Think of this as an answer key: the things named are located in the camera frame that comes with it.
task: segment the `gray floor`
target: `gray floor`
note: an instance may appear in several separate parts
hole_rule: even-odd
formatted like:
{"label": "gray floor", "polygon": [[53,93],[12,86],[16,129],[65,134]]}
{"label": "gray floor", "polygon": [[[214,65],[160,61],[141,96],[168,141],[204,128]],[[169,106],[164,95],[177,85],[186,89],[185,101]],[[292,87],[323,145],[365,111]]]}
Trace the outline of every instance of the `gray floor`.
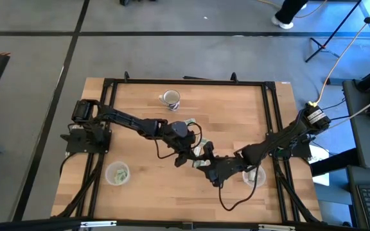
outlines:
{"label": "gray floor", "polygon": [[[312,2],[306,11],[318,4]],[[296,19],[294,31],[333,31],[353,4],[328,3],[315,15]],[[81,6],[79,0],[0,1],[0,30],[74,30]],[[92,0],[82,30],[279,31],[269,22],[274,12],[272,6],[252,0],[240,0],[238,4],[227,0],[143,1],[126,8],[113,0]],[[361,21],[363,16],[357,9],[342,31],[358,31]],[[0,222],[10,219],[69,41],[69,37],[0,37],[0,51],[12,53],[0,82],[0,146],[6,150],[0,155]],[[341,53],[349,42],[349,38],[336,38],[329,48]],[[59,135],[67,132],[66,125],[86,77],[121,78],[128,71],[132,78],[189,75],[225,80],[236,72],[241,80],[292,82],[300,108],[317,98],[336,60],[328,53],[320,53],[304,63],[315,49],[308,38],[80,37],[24,218],[49,217],[66,145]],[[332,76],[361,78],[369,72],[370,38],[361,38]],[[320,105],[338,103],[343,98],[341,90],[339,86],[327,87]],[[330,117],[344,116],[347,110],[343,104],[326,113]],[[355,145],[349,124],[321,134],[317,142],[332,152]]]}

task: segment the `person's leg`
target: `person's leg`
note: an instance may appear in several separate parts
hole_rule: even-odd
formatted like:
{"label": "person's leg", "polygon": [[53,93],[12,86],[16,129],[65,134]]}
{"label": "person's leg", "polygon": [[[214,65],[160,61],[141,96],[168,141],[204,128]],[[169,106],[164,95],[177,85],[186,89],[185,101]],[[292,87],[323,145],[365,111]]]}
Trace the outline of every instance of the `person's leg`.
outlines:
{"label": "person's leg", "polygon": [[285,0],[282,8],[275,14],[277,20],[283,24],[290,24],[295,14],[301,10],[308,0]]}

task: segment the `clear plastic cup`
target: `clear plastic cup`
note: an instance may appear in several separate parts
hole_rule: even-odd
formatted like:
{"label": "clear plastic cup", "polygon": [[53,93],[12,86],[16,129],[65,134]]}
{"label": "clear plastic cup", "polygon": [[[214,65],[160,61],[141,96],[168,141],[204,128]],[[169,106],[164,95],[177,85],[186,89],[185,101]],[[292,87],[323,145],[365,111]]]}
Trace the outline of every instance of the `clear plastic cup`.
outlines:
{"label": "clear plastic cup", "polygon": [[[255,181],[254,180],[249,180],[249,173],[253,173],[253,177],[255,176],[255,173],[256,173],[256,168],[250,170],[248,173],[247,172],[242,172],[242,178],[243,178],[243,181],[251,186],[251,187],[254,187],[254,184],[255,184]],[[258,169],[258,177],[256,179],[258,181],[258,183],[256,183],[256,187],[261,187],[265,181],[267,180],[267,174],[265,173],[265,170],[263,170],[263,168],[260,166],[259,169]]]}
{"label": "clear plastic cup", "polygon": [[[115,180],[115,177],[117,176],[119,169],[122,169],[127,172],[127,176],[121,182],[117,182]],[[130,178],[129,168],[124,162],[121,161],[113,162],[110,165],[108,165],[107,170],[105,170],[105,179],[110,185],[115,186],[123,185],[129,181],[129,178]]]}

